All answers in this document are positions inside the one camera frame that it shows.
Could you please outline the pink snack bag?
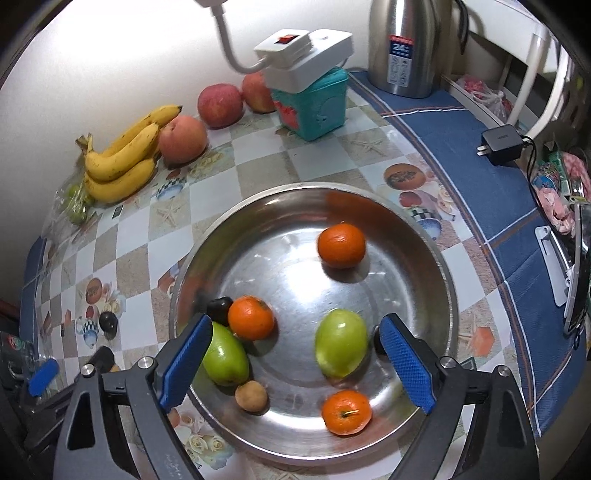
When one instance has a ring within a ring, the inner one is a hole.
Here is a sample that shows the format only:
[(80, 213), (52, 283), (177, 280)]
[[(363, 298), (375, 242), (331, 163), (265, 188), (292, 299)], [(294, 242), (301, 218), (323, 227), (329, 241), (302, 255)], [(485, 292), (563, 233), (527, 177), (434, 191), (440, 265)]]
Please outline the pink snack bag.
[(590, 202), (590, 173), (578, 156), (560, 149), (545, 151), (533, 168), (530, 185), (552, 228), (574, 236), (574, 203)]

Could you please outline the teal plastic box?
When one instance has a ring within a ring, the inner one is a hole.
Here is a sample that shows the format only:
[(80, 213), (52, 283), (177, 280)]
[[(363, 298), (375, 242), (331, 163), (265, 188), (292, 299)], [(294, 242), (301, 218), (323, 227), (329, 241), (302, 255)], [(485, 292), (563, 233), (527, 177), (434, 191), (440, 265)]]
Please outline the teal plastic box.
[(300, 93), (271, 89), (281, 125), (308, 142), (342, 127), (348, 80), (348, 72), (335, 67)]

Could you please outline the red apple by box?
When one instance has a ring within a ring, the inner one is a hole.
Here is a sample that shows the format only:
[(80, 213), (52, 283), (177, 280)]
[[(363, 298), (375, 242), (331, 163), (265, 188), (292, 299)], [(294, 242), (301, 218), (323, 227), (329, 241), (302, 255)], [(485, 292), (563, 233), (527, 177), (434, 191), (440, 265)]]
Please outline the red apple by box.
[(266, 114), (276, 110), (262, 72), (245, 75), (242, 79), (242, 97), (252, 112)]

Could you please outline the checkered printed tablecloth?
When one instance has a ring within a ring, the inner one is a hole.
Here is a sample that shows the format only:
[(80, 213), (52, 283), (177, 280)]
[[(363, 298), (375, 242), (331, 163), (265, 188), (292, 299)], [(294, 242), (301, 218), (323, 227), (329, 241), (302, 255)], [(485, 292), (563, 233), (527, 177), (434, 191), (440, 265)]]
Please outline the checkered printed tablecloth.
[(246, 113), (235, 125), (212, 131), (199, 160), (175, 170), (159, 167), (129, 199), (91, 211), (83, 226), (59, 230), (56, 242), (37, 241), (27, 261), (22, 331), (58, 363), (49, 393), (67, 387), (92, 354), (75, 327), (85, 313), (117, 315), (120, 325), (109, 347), (120, 367), (162, 347), (185, 256), (242, 199), (287, 183), (328, 181), (402, 203), (404, 194), (386, 181), (387, 169), (397, 164), (423, 171), (426, 180), (412, 204), (439, 216), (436, 242), (457, 288), (461, 358), (518, 371), (505, 304), (509, 290), (493, 268), (492, 240), (476, 224), (441, 157), (420, 138), (418, 118), (426, 119), (428, 132), (454, 121), (475, 123), (444, 92), (423, 100), (381, 100), (360, 88), (349, 89), (345, 125), (311, 143), (281, 127), (276, 114)]

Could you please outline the blue striped cloth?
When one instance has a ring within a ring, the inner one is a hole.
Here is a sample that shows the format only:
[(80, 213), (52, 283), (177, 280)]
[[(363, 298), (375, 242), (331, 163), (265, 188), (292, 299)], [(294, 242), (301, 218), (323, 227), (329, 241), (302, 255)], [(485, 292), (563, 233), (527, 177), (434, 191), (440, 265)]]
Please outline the blue striped cloth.
[(486, 127), (448, 92), (396, 96), (373, 86), (360, 69), (349, 72), (349, 86), (417, 148), (459, 207), (494, 278), (530, 421), (542, 436), (578, 386), (587, 350), (583, 333), (563, 333), (563, 310), (535, 235), (543, 219), (524, 174), (515, 164), (497, 167), (477, 155)]

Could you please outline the orange tangerine back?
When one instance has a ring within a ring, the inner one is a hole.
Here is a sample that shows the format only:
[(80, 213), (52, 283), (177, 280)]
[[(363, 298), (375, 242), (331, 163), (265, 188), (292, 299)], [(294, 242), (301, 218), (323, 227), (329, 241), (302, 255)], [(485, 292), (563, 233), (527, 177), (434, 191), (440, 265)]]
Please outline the orange tangerine back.
[(359, 265), (366, 255), (366, 237), (355, 225), (339, 223), (318, 235), (318, 255), (322, 262), (335, 269)]

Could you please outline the small tan longan fruit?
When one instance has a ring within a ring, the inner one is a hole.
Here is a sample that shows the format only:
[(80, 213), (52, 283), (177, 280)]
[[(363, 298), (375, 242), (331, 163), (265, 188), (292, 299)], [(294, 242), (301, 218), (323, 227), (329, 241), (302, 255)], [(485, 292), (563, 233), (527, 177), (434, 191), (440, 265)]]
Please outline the small tan longan fruit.
[(243, 411), (259, 414), (266, 409), (269, 396), (262, 384), (250, 380), (235, 389), (235, 402)]

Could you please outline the white chair frame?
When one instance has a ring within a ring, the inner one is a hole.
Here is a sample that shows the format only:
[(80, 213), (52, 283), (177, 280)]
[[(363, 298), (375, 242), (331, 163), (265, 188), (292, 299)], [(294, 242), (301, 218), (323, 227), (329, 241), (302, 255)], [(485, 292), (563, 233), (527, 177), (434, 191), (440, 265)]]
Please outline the white chair frame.
[(535, 138), (559, 117), (566, 105), (565, 88), (573, 62), (550, 30), (532, 16), (501, 5), (497, 10), (472, 10), (470, 31), (507, 52), (526, 65), (526, 73), (516, 97), (509, 122), (516, 124), (537, 76), (551, 74), (553, 84), (546, 105), (538, 119), (527, 129)]

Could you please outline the dark cherry front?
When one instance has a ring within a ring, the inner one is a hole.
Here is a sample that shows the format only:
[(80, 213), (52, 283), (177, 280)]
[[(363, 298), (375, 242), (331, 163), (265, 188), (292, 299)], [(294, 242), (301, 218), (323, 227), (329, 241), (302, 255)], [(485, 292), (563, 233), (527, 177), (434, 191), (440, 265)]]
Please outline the dark cherry front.
[(212, 321), (228, 327), (228, 315), (232, 304), (233, 300), (231, 297), (219, 297), (207, 303), (205, 313)]

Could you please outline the small green fruit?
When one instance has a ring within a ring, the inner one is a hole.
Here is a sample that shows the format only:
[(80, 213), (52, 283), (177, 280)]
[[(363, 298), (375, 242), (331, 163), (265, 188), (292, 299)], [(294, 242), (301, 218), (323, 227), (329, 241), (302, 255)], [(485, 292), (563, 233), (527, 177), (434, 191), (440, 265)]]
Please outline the small green fruit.
[(221, 387), (235, 387), (249, 380), (249, 359), (242, 343), (228, 328), (212, 323), (211, 344), (202, 359), (207, 376)]

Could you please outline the dark cherry with stem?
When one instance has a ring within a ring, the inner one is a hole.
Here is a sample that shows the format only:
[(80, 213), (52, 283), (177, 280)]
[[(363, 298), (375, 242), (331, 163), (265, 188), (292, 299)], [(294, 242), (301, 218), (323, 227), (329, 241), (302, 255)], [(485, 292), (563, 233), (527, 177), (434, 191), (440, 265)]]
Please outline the dark cherry with stem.
[(376, 326), (373, 330), (373, 345), (374, 345), (374, 349), (375, 349), (378, 356), (386, 356), (387, 355), (387, 353), (384, 349), (384, 346), (381, 342), (380, 327), (379, 326)]

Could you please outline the black power adapter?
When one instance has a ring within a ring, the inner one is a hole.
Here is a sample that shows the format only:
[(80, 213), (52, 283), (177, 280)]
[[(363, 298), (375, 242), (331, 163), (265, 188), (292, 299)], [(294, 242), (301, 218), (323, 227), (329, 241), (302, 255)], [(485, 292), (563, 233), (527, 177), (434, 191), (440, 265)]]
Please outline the black power adapter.
[(506, 165), (521, 157), (524, 140), (513, 125), (503, 125), (482, 133), (476, 153), (494, 166)]

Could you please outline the white phone stand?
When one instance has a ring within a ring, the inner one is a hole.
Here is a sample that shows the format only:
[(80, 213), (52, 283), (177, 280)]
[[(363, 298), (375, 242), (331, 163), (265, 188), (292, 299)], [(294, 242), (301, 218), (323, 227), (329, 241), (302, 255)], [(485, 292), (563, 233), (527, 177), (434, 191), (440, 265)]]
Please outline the white phone stand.
[(535, 228), (535, 236), (543, 256), (557, 307), (567, 303), (572, 263), (561, 240), (549, 226)]

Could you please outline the small orange tangerine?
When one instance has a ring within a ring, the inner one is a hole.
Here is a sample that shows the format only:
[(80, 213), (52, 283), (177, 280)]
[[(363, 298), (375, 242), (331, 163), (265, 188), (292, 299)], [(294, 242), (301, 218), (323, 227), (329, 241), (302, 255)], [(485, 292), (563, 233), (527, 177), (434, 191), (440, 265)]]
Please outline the small orange tangerine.
[(370, 400), (356, 390), (342, 390), (322, 405), (322, 419), (332, 434), (351, 436), (365, 429), (373, 418)]

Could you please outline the large green fruit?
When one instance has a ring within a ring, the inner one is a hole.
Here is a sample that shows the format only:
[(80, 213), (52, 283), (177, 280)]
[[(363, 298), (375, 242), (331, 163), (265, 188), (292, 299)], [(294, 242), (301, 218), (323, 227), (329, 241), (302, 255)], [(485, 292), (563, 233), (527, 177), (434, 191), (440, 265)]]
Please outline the large green fruit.
[(346, 378), (362, 364), (368, 345), (365, 320), (353, 311), (334, 309), (315, 332), (315, 360), (325, 376)]

